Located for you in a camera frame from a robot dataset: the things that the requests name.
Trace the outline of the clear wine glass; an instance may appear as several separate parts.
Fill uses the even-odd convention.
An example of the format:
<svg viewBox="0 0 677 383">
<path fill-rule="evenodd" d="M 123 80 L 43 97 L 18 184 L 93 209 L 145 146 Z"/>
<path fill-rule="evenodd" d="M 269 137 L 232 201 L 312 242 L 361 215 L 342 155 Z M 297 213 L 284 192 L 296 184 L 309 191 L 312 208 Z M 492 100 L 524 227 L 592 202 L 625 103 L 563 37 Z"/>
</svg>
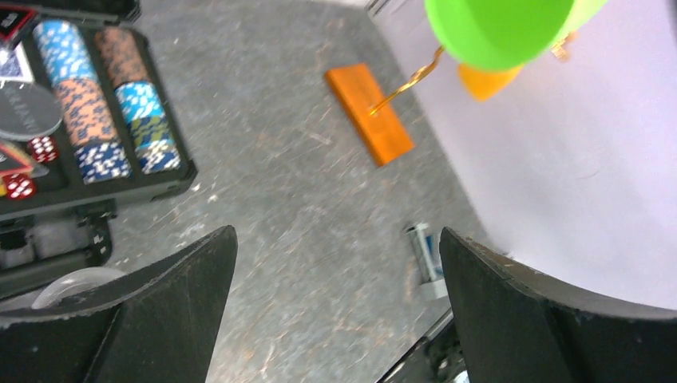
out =
<svg viewBox="0 0 677 383">
<path fill-rule="evenodd" d="M 31 305 L 34 310 L 59 303 L 64 298 L 105 285 L 125 276 L 124 271 L 108 267 L 87 267 L 68 273 L 50 283 Z"/>
</svg>

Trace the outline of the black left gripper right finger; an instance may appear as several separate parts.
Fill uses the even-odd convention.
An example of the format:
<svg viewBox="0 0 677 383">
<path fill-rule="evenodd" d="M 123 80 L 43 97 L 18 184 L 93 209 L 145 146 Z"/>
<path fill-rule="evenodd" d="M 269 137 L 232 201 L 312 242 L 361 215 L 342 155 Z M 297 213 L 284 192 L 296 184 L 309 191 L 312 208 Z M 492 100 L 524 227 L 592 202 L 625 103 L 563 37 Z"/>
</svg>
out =
<svg viewBox="0 0 677 383">
<path fill-rule="evenodd" d="M 674 310 L 573 286 L 449 228 L 439 251 L 471 381 L 675 381 Z"/>
</svg>

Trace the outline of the wooden rack base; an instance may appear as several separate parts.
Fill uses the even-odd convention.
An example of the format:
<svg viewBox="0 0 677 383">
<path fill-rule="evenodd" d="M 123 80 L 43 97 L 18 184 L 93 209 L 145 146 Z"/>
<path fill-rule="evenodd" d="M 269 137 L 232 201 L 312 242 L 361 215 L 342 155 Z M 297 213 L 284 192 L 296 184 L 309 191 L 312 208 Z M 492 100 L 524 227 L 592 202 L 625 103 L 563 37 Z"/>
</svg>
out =
<svg viewBox="0 0 677 383">
<path fill-rule="evenodd" d="M 329 69 L 324 78 L 377 166 L 415 147 L 393 107 L 378 106 L 386 97 L 366 64 Z"/>
</svg>

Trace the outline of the yellow plastic wine glass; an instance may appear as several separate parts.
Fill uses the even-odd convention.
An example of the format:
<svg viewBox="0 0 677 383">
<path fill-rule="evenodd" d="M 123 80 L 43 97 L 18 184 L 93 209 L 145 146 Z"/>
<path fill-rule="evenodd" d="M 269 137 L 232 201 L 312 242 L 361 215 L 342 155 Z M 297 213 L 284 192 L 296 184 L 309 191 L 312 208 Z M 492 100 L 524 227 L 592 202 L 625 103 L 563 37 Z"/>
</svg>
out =
<svg viewBox="0 0 677 383">
<path fill-rule="evenodd" d="M 486 101 L 510 85 L 522 69 L 523 65 L 519 65 L 503 71 L 487 72 L 460 64 L 457 72 L 469 95 L 476 101 Z"/>
</svg>

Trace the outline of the green plastic wine glass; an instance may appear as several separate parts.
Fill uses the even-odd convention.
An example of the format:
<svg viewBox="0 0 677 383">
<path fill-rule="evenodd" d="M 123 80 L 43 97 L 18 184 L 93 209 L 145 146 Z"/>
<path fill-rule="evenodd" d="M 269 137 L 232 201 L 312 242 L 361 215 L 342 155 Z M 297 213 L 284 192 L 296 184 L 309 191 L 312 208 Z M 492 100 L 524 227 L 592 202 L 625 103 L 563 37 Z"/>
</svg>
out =
<svg viewBox="0 0 677 383">
<path fill-rule="evenodd" d="M 434 36 L 460 63 L 502 71 L 563 40 L 606 4 L 597 0 L 428 0 Z"/>
</svg>

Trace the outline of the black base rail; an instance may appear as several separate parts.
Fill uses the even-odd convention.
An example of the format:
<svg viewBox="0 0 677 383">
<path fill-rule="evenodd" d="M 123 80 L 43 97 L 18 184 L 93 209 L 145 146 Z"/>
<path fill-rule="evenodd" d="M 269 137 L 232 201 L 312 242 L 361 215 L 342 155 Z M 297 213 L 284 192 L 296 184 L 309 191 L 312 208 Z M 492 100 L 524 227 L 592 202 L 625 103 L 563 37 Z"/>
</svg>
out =
<svg viewBox="0 0 677 383">
<path fill-rule="evenodd" d="M 466 383 L 469 374 L 453 311 L 447 310 L 377 383 Z"/>
</svg>

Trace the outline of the red die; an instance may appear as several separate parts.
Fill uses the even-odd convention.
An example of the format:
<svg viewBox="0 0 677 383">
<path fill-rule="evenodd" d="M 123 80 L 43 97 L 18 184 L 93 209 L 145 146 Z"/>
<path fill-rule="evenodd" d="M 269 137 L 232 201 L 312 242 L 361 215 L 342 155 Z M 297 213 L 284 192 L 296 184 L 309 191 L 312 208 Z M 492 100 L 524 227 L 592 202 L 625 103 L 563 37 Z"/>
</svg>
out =
<svg viewBox="0 0 677 383">
<path fill-rule="evenodd" d="M 27 174 L 17 173 L 2 177 L 8 199 L 26 199 L 37 192 L 34 180 Z"/>
<path fill-rule="evenodd" d="M 51 136 L 34 137 L 27 143 L 27 147 L 38 163 L 48 163 L 59 157 L 57 145 Z"/>
</svg>

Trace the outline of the black poker chip case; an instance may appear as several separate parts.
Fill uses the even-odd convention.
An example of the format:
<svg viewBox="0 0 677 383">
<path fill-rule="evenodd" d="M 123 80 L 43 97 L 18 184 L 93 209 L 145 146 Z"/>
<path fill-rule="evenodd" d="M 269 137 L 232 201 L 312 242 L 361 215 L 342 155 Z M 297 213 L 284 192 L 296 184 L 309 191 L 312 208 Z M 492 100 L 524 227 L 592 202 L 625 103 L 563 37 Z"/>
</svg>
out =
<svg viewBox="0 0 677 383">
<path fill-rule="evenodd" d="M 34 75 L 1 81 L 4 299 L 104 265 L 119 205 L 171 198 L 197 176 L 140 15 L 138 1 L 1 4 L 1 48 L 22 43 Z M 56 160 L 31 156 L 39 136 L 53 137 Z M 32 197 L 6 197 L 2 177 L 17 173 Z"/>
</svg>

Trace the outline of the playing card deck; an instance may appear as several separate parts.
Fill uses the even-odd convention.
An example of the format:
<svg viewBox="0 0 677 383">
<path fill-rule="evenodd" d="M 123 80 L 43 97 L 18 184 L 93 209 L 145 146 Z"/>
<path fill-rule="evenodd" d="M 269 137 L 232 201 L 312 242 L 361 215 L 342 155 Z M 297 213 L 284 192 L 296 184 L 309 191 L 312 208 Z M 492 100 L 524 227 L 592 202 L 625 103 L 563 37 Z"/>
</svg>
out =
<svg viewBox="0 0 677 383">
<path fill-rule="evenodd" d="M 1 48 L 1 80 L 34 82 L 34 75 L 22 43 L 14 49 Z"/>
</svg>

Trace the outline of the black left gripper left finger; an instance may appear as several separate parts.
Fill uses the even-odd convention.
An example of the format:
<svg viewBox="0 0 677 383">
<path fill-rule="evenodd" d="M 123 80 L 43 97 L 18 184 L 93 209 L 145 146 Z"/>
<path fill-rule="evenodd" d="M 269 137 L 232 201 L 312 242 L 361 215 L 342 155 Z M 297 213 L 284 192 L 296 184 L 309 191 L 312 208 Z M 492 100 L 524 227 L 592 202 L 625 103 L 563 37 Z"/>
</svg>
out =
<svg viewBox="0 0 677 383">
<path fill-rule="evenodd" d="M 220 227 L 102 286 L 1 315 L 4 382 L 203 382 L 236 268 Z"/>
</svg>

